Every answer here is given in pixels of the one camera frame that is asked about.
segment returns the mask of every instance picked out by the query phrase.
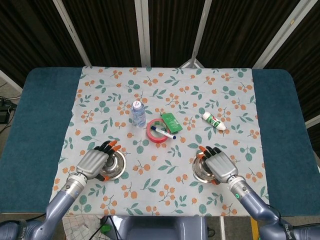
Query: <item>robotic hand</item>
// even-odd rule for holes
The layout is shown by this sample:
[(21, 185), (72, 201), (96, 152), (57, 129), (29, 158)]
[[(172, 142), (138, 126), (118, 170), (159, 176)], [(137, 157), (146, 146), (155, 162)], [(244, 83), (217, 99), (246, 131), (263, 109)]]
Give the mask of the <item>robotic hand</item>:
[(58, 222), (80, 195), (87, 180), (94, 178), (107, 181), (99, 172), (109, 156), (121, 148), (117, 141), (106, 141), (101, 146), (90, 149), (71, 173), (66, 184), (46, 208), (44, 222), (37, 220), (5, 221), (0, 223), (0, 240), (50, 240)]
[(278, 212), (267, 205), (256, 192), (247, 184), (245, 178), (238, 176), (238, 169), (229, 157), (219, 148), (206, 149), (199, 147), (203, 160), (208, 169), (221, 183), (228, 183), (229, 190), (243, 205), (247, 212), (256, 220), (264, 221), (266, 225), (260, 227), (261, 240), (318, 240), (320, 239), (320, 225), (292, 226), (280, 219)]

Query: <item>green packet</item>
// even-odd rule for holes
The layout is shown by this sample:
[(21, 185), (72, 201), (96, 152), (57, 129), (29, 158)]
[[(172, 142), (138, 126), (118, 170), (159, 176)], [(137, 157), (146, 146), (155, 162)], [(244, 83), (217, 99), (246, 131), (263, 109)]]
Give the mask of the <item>green packet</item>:
[(182, 130), (182, 126), (172, 113), (163, 113), (161, 118), (172, 134), (176, 134)]

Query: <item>metal bowl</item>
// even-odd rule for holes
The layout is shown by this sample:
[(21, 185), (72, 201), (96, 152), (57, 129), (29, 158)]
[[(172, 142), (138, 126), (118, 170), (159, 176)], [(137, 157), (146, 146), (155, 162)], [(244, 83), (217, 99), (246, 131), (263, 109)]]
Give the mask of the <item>metal bowl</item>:
[(125, 169), (126, 158), (120, 151), (116, 151), (108, 158), (100, 174), (109, 177), (109, 180), (115, 180), (124, 173)]
[(215, 175), (210, 171), (205, 161), (201, 160), (197, 156), (193, 158), (192, 170), (194, 177), (202, 183), (208, 184), (211, 183), (212, 180), (216, 179)]

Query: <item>plastic bottle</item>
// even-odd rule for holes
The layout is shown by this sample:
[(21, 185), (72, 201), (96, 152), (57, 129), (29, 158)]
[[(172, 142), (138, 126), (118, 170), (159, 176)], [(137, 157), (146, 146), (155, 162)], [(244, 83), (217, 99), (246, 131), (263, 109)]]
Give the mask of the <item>plastic bottle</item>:
[(133, 125), (136, 127), (143, 127), (146, 124), (145, 106), (140, 101), (134, 101), (131, 106)]
[(202, 118), (209, 124), (211, 124), (212, 126), (214, 126), (216, 129), (218, 130), (226, 130), (226, 126), (224, 125), (224, 123), (222, 121), (220, 121), (219, 119), (215, 118), (210, 112), (206, 111), (203, 115)]

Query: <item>blue padded table edge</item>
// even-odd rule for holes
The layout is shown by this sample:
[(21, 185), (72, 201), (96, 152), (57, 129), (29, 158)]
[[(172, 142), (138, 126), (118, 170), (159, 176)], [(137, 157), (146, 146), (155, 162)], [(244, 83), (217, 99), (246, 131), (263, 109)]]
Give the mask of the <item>blue padded table edge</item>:
[(82, 68), (27, 76), (0, 160), (0, 213), (42, 213), (49, 203)]
[(281, 69), (252, 76), (270, 204), (282, 216), (319, 215), (320, 174), (294, 81)]
[[(80, 74), (71, 67), (29, 73), (0, 160), (0, 212), (45, 211)], [(320, 175), (293, 80), (277, 69), (252, 75), (270, 204), (284, 216), (319, 214)]]

